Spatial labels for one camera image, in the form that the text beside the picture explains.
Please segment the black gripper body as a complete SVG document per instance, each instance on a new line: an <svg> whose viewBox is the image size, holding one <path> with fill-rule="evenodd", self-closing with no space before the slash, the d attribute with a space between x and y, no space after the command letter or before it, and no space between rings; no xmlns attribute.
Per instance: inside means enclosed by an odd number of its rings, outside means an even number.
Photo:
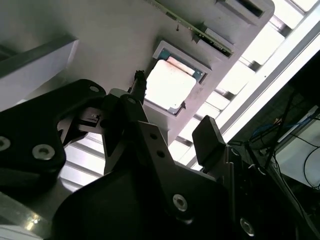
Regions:
<svg viewBox="0 0 320 240"><path fill-rule="evenodd" d="M126 168L71 194L52 221L53 240L234 240L227 191L210 176L176 166L187 217L167 213L150 175Z"/></svg>

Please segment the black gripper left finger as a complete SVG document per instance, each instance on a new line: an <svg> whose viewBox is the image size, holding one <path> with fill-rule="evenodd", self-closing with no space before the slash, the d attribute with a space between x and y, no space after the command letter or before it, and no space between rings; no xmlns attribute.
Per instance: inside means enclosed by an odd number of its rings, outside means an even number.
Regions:
<svg viewBox="0 0 320 240"><path fill-rule="evenodd" d="M59 209L44 199L66 164L65 146L88 133L102 135L107 174L143 169L164 209L183 221L186 189L157 126L134 93L106 93L80 79L0 114L0 216L13 223L53 222Z"/></svg>

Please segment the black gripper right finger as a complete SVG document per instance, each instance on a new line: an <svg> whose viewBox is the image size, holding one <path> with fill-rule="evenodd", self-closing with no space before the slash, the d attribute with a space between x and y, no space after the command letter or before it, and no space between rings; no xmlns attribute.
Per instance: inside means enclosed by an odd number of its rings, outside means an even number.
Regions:
<svg viewBox="0 0 320 240"><path fill-rule="evenodd" d="M213 177L227 191L228 211L240 239L257 240L259 227L255 222L249 164L225 143L215 120L208 115L195 128L192 139L202 172Z"/></svg>

